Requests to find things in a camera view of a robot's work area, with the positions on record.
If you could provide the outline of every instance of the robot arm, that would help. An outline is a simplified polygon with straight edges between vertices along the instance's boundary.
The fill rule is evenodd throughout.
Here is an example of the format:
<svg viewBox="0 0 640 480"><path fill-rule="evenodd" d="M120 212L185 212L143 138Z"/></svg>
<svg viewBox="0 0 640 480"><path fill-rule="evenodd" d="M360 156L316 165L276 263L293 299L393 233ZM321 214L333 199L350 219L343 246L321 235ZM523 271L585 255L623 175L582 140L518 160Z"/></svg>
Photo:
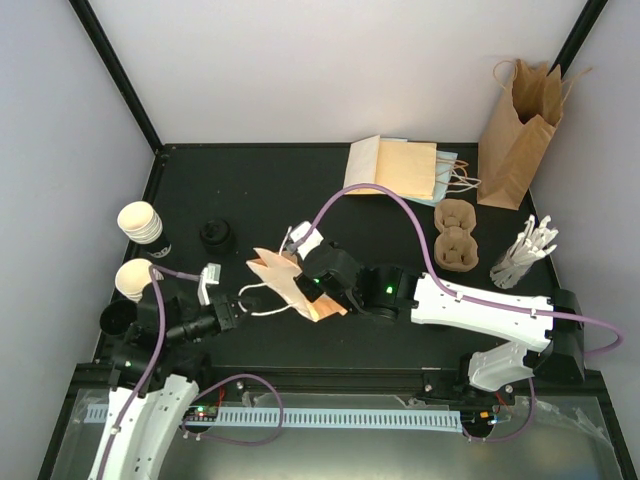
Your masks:
<svg viewBox="0 0 640 480"><path fill-rule="evenodd" d="M237 302L225 294L210 291L220 278L220 265L208 264L198 285L199 307L183 302L171 282L161 282L167 317L162 355L154 374L134 398L114 432L114 420L122 411L147 368L150 345L158 336L158 306L150 288L138 304L136 322L131 324L119 350L113 355L114 368L109 383L109 410L89 480L152 480L158 477L162 462L177 427L193 399L198 382L205 379L208 357L189 348L189 342L205 335L216 335L235 328ZM103 472L100 472L109 439L113 445Z"/></svg>
<svg viewBox="0 0 640 480"><path fill-rule="evenodd" d="M559 290L553 299L524 297L445 282L459 293L452 297L429 275L398 266L365 267L317 230L297 245L310 226L304 222L294 229L288 245L301 260L303 273L296 284L310 301L327 294L353 313L396 321L408 311L413 323L451 326L507 340L488 352L461 359L464 381L480 390L493 392L534 375L564 384L584 381L582 325L536 315L556 310L575 313L579 308L571 292ZM524 307L531 313L465 302L465 295Z"/></svg>

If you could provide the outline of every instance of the kraft paper bag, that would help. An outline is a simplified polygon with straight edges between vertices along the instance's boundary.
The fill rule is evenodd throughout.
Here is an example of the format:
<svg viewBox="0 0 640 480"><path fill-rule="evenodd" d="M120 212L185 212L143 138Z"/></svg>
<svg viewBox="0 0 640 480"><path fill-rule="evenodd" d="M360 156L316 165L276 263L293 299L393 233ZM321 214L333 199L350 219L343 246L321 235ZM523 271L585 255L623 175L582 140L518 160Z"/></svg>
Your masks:
<svg viewBox="0 0 640 480"><path fill-rule="evenodd" d="M278 255L264 248L254 250L259 258L249 260L247 266L300 315L317 322L334 313L347 313L347 310L327 295L322 295L313 303L306 299L293 280L302 273L295 257Z"/></svg>
<svg viewBox="0 0 640 480"><path fill-rule="evenodd" d="M502 96L478 144L479 204L520 208L562 119L566 95L560 66L547 73L546 63L533 68L516 60L511 78L501 85Z"/></svg>

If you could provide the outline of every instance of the paper bag handle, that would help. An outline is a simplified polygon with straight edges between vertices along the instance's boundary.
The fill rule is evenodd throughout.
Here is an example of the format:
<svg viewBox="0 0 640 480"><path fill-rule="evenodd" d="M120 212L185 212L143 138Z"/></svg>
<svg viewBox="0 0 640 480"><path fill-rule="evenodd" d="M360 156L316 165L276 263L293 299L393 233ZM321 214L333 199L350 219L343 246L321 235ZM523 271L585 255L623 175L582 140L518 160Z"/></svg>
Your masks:
<svg viewBox="0 0 640 480"><path fill-rule="evenodd" d="M496 70L497 68L502 65L503 63L512 63L513 64L513 76L516 77L518 75L518 64L516 63L515 60L502 60L501 62L496 63L496 66L493 67L493 78L495 78L496 82L498 82L498 85L500 85L502 87L502 89L506 92L507 91L507 86L504 85L500 79L498 78L498 76L496 75Z"/></svg>
<svg viewBox="0 0 640 480"><path fill-rule="evenodd" d="M437 183L443 183L445 185L451 185L450 183L447 182L442 182L440 180L437 180L438 177L441 177L442 175L446 175L448 173L455 173L456 170L460 170L465 177L469 176L469 173L467 172L467 167L469 166L468 162L465 162L464 160L443 160L441 158L438 159L438 162L441 163L448 163L449 165L451 165L451 167L448 170L445 170L444 172L440 172L436 175L436 182Z"/></svg>
<svg viewBox="0 0 640 480"><path fill-rule="evenodd" d="M578 80L580 77L582 77L583 75L589 73L591 70L593 70L593 67L588 67L585 68L583 71L581 71L580 73L574 75L572 78L570 78L569 80L565 80L564 82L562 82L562 85L565 84L569 84L569 88L567 89L567 93L564 94L564 97L562 97L562 102L561 105L564 105L564 102L567 101L567 97L569 96L569 94L571 93L571 89L573 88L573 84L576 83L576 80Z"/></svg>
<svg viewBox="0 0 640 480"><path fill-rule="evenodd" d="M466 169L466 167L469 166L468 162L465 162L464 160L453 160L450 163L451 163L451 169L449 171L451 172L451 177L456 178L457 181L443 182L440 180L436 180L436 183L444 184L444 185L447 185L448 187L453 187L453 186L465 187L465 188L461 188L460 190L447 189L448 193L462 193L462 192L466 192L467 190L471 190L472 188L478 188L481 181L477 178L473 178L469 176L469 173L467 172L467 169ZM460 170L462 172L462 175L458 175L456 173L456 170Z"/></svg>

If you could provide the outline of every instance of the white paper cup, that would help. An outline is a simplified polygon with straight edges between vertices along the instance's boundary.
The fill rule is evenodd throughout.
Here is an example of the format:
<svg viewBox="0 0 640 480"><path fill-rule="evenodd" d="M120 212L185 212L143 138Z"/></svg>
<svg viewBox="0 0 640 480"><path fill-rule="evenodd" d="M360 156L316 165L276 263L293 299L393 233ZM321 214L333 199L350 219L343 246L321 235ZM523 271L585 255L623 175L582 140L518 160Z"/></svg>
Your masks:
<svg viewBox="0 0 640 480"><path fill-rule="evenodd" d="M144 258L135 258L122 265L115 278L116 288L129 300L139 302L142 290L151 283L149 267L151 262ZM156 280L162 280L160 272L156 272Z"/></svg>
<svg viewBox="0 0 640 480"><path fill-rule="evenodd" d="M162 220L147 202L133 202L120 210L118 226L154 258L162 258L171 251L171 242L162 232Z"/></svg>
<svg viewBox="0 0 640 480"><path fill-rule="evenodd" d="M153 220L155 210L147 202L133 202L120 210L118 226L123 232L136 233Z"/></svg>

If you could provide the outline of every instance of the black table surface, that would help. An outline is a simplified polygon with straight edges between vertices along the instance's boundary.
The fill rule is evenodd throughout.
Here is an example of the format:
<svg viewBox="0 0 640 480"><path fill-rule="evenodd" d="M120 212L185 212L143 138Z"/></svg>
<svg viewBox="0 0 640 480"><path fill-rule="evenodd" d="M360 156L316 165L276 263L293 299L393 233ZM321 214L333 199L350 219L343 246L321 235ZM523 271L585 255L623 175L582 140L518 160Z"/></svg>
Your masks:
<svg viewBox="0 0 640 480"><path fill-rule="evenodd" d="M475 144L441 144L470 162L476 173ZM260 280L246 266L252 249L277 251L288 226L311 221L324 202L342 188L348 144L177 146L170 150L154 206L172 252L157 263L186 272L200 272L207 262L222 265L219 288L236 293ZM524 228L533 213L523 202L519 211L476 205L475 191L451 196L475 205L478 265L467 273L436 266L439 276L462 285L499 291L489 270ZM410 203L420 219L429 246L438 234L432 207ZM198 229L213 217L223 217L237 236L237 247L226 255L207 254ZM393 263L424 270L415 231L405 213L382 195L340 199L319 226L325 238L339 242L359 261ZM538 262L509 292L551 295L554 273ZM282 305L269 289L255 291L264 308ZM334 315L313 323L294 310L252 317L240 328L203 345L214 365L239 369L424 369L456 368L465 353L488 350L500 339L474 332L440 330L426 325L377 325L357 315Z"/></svg>

